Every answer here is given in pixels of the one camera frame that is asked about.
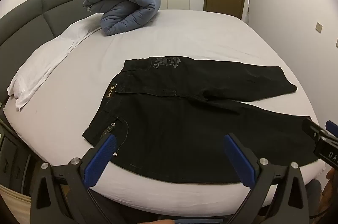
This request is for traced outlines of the person's right hand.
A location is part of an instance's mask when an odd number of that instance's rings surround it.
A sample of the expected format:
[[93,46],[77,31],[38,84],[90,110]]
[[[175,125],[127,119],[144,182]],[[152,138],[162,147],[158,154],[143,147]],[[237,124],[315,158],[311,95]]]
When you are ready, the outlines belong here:
[[330,204],[334,196],[337,193],[337,186],[335,185],[335,178],[337,177],[337,170],[331,168],[330,171],[327,173],[326,178],[328,179],[328,183],[326,184],[321,201],[320,201],[320,211],[326,210]]

